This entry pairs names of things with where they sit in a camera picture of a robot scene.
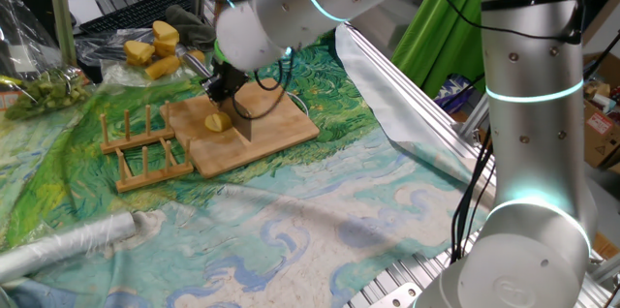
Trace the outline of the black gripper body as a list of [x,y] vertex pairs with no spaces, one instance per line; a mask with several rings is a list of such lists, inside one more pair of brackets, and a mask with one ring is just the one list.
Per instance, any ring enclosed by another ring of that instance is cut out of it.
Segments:
[[238,70],[228,62],[213,63],[212,66],[214,75],[220,77],[225,82],[230,95],[233,95],[249,79],[244,72]]

